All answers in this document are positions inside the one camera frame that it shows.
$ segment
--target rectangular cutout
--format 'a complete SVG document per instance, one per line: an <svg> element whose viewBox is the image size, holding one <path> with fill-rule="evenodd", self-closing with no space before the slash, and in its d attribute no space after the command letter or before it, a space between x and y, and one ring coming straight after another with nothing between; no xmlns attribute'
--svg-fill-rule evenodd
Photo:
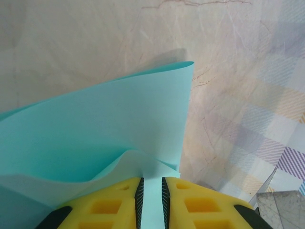
<svg viewBox="0 0 305 229"><path fill-rule="evenodd" d="M119 199L103 199L94 202L92 214L116 214L118 213L122 201Z"/></svg>
<svg viewBox="0 0 305 229"><path fill-rule="evenodd" d="M196 229L233 229L229 221L194 221Z"/></svg>
<svg viewBox="0 0 305 229"><path fill-rule="evenodd" d="M177 189L189 189L190 187L185 185L185 184L181 184L181 183L178 183L176 184L176 187Z"/></svg>
<svg viewBox="0 0 305 229"><path fill-rule="evenodd" d="M80 223L79 229L111 229L113 222L86 222Z"/></svg>
<svg viewBox="0 0 305 229"><path fill-rule="evenodd" d="M187 198L184 200L188 212L217 212L220 211L213 199Z"/></svg>

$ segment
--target plaid fabric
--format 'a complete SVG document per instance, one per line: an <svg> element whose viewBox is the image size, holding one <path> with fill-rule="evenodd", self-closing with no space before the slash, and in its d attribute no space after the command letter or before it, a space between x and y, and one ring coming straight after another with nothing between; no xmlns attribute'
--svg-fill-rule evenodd
<svg viewBox="0 0 305 229"><path fill-rule="evenodd" d="M305 2L263 1L260 7L259 23L231 17L240 40L237 50L255 64L243 74L237 66L234 77L223 77L223 87L209 83L205 95L213 101L204 104L204 118L196 118L195 102L190 101L188 128L200 123L198 129L204 128L206 135L198 130L195 140L185 140L184 149L200 149L196 160L206 162L206 168L193 171L201 177L195 182L203 180L245 200L275 167L268 191L299 189L305 194ZM192 92L198 93L200 84L194 81ZM188 159L193 167L199 164Z"/></svg>

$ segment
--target textured wall surface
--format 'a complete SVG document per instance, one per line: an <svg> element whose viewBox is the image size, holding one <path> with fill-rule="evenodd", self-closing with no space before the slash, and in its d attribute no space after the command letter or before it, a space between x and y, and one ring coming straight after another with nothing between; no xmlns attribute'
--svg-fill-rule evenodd
<svg viewBox="0 0 305 229"><path fill-rule="evenodd" d="M305 126L304 46L302 0L2 0L0 112L195 61L182 178L249 200Z"/></svg>

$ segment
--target folded paper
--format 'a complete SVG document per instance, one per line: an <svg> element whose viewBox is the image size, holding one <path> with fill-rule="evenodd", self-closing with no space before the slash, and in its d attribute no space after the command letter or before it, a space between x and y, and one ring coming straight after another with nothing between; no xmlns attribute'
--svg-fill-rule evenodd
<svg viewBox="0 0 305 229"><path fill-rule="evenodd" d="M131 177L178 177L192 74L173 63L0 114L0 185L55 207Z"/></svg>

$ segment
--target striped fabric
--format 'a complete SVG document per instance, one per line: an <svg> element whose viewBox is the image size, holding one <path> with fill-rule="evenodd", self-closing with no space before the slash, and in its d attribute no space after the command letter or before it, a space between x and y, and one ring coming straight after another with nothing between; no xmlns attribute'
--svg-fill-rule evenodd
<svg viewBox="0 0 305 229"><path fill-rule="evenodd" d="M305 181L305 154L295 149L286 147L276 167Z"/></svg>
<svg viewBox="0 0 305 229"><path fill-rule="evenodd" d="M247 152L252 152L262 160L276 166L285 149L285 145L266 138L262 134L249 130L226 118L217 116L217 114L212 115L217 120L213 124L212 131L220 134L222 138L232 144L243 148ZM255 141L250 144L249 139L255 139Z"/></svg>

